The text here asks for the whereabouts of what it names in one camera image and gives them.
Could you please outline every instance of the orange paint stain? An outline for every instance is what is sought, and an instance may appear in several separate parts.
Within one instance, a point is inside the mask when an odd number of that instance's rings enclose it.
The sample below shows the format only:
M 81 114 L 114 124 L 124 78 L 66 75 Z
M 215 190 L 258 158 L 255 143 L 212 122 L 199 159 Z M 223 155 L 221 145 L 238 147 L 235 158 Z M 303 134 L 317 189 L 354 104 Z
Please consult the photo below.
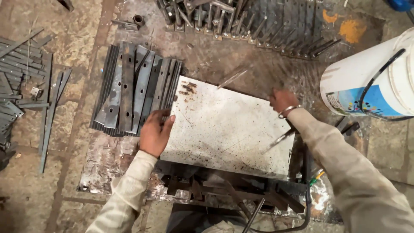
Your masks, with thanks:
M 345 37 L 345 40 L 351 44 L 358 43 L 366 31 L 366 25 L 363 22 L 354 19 L 345 20 L 341 23 L 339 35 Z
M 335 14 L 334 16 L 329 16 L 329 15 L 326 14 L 326 10 L 325 9 L 323 9 L 322 15 L 323 15 L 323 19 L 327 23 L 334 23 L 338 19 L 338 14 Z

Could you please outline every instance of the bucket handle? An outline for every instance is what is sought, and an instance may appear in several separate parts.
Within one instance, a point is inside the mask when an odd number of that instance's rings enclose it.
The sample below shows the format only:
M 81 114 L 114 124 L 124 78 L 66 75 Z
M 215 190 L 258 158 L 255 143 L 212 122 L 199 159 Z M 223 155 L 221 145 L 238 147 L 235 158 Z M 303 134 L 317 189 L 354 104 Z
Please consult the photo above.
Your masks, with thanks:
M 384 70 L 386 70 L 388 68 L 388 66 L 390 66 L 397 58 L 399 58 L 406 50 L 405 49 L 400 49 L 396 54 L 394 54 L 388 61 L 387 63 L 385 63 L 379 70 L 377 73 L 375 73 L 375 75 L 372 77 L 372 79 L 368 82 L 368 85 L 366 85 L 366 87 L 364 88 L 364 90 L 362 91 L 361 97 L 359 98 L 359 109 L 367 116 L 371 116 L 371 117 L 375 117 L 384 121 L 404 121 L 404 120 L 408 120 L 413 118 L 414 116 L 403 116 L 403 117 L 398 117 L 398 118 L 388 118 L 388 117 L 383 117 L 379 114 L 373 113 L 373 112 L 369 112 L 366 109 L 363 108 L 363 99 L 365 98 L 366 93 L 368 92 L 369 88 L 372 86 L 372 84 L 375 82 L 375 80 L 380 76 L 380 74 L 382 74 L 382 72 L 384 72 Z

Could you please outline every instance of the dirty floor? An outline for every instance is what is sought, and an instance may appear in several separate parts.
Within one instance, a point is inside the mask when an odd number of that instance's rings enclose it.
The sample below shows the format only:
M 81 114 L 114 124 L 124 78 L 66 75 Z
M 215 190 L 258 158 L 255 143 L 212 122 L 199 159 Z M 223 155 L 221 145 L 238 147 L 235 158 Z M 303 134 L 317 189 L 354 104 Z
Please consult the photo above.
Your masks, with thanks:
M 328 2 L 344 4 L 343 0 Z M 54 53 L 53 76 L 66 67 L 73 69 L 56 109 L 44 174 L 38 173 L 37 154 L 41 112 L 28 110 L 14 125 L 12 141 L 18 142 L 21 156 L 12 158 L 0 172 L 0 196 L 10 196 L 0 210 L 4 232 L 84 232 L 108 199 L 106 195 L 77 192 L 76 187 L 94 132 L 88 125 L 99 91 L 96 86 L 108 45 L 115 40 L 117 26 L 111 19 L 119 17 L 124 1 L 72 3 L 75 10 L 68 13 L 56 0 L 0 0 L 0 36 L 20 39 L 36 19 L 35 25 L 45 28 L 40 36 L 56 34 L 45 47 Z M 347 7 L 385 20 L 383 40 L 412 27 L 404 13 L 392 11 L 383 1 L 349 0 Z M 161 19 L 159 11 L 146 14 Z M 395 181 L 414 207 L 414 186 L 404 184 L 414 185 L 414 120 L 373 120 L 368 158 Z M 165 232 L 171 208 L 167 202 L 147 201 L 132 232 Z M 271 230 L 285 224 L 283 219 L 274 223 L 271 216 L 259 216 L 255 226 Z M 304 232 L 343 232 L 343 227 L 311 222 Z

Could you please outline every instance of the person's left hand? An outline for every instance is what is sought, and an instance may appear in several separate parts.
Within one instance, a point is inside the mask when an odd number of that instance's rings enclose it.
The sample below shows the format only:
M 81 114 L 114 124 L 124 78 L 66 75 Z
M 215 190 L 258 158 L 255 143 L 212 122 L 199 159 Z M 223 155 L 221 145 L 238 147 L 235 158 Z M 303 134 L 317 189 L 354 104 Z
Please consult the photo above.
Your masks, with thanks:
M 170 116 L 165 122 L 162 117 L 170 115 L 169 109 L 153 111 L 147 118 L 141 129 L 140 150 L 158 158 L 167 146 L 173 128 L 175 115 Z

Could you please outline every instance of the welding cable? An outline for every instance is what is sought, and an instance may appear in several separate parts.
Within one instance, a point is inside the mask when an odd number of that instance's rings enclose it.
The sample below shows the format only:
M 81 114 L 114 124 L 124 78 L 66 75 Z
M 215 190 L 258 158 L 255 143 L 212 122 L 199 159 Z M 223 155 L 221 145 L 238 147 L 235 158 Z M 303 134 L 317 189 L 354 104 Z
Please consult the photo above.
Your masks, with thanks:
M 303 222 L 302 225 L 297 226 L 297 227 L 292 227 L 292 228 L 288 228 L 288 229 L 284 229 L 284 230 L 278 230 L 278 231 L 259 231 L 253 228 L 250 228 L 250 230 L 257 232 L 257 233 L 284 233 L 284 232 L 291 232 L 291 231 L 300 231 L 305 229 L 308 224 L 309 221 L 311 220 L 311 204 L 312 204 L 312 199 L 311 199 L 311 187 L 308 185 L 308 188 L 306 189 L 306 194 L 305 194 L 305 201 L 306 201 L 306 214 L 305 214 L 305 221 Z
M 380 74 L 382 74 L 382 72 L 384 72 L 397 58 L 399 58 L 406 50 L 405 49 L 400 49 L 396 54 L 394 54 L 394 56 L 392 56 L 387 63 L 385 63 L 381 69 L 378 70 L 378 72 L 372 77 L 372 79 L 368 82 L 368 85 L 364 88 L 361 97 L 359 98 L 359 104 L 358 107 L 359 109 L 365 113 L 367 116 L 371 116 L 371 117 L 375 117 L 384 121 L 404 121 L 404 120 L 408 120 L 413 118 L 414 116 L 403 116 L 403 117 L 398 117 L 398 118 L 387 118 L 387 117 L 383 117 L 379 114 L 367 111 L 366 109 L 363 108 L 363 99 L 366 95 L 366 93 L 368 92 L 369 88 L 372 86 L 372 84 L 375 82 L 375 80 L 378 78 L 378 76 L 380 76 Z

